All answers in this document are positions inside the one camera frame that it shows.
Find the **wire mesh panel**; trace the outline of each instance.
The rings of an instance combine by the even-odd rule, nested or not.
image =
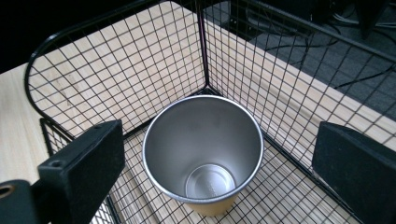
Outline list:
[[[105,28],[88,24],[52,37],[29,67],[35,106],[73,136],[112,119],[122,119],[127,133],[204,86],[190,11],[165,3],[119,16],[101,21]],[[64,41],[71,43],[58,48]]]
[[[131,4],[73,27],[28,65],[28,97],[49,120],[54,152],[96,123],[122,119],[126,166],[96,220],[359,222],[312,173],[318,126],[351,127],[395,150],[396,60],[258,1],[180,2]],[[266,138],[260,171],[224,216],[168,198],[142,163],[150,121],[201,93],[247,108]]]
[[[262,167],[224,216],[203,217],[149,180],[142,162],[146,130],[125,140],[127,164],[110,195],[125,223],[358,223],[270,144]]]
[[[396,149],[394,60],[257,1],[216,4],[206,18],[210,85],[305,167],[323,120]]]

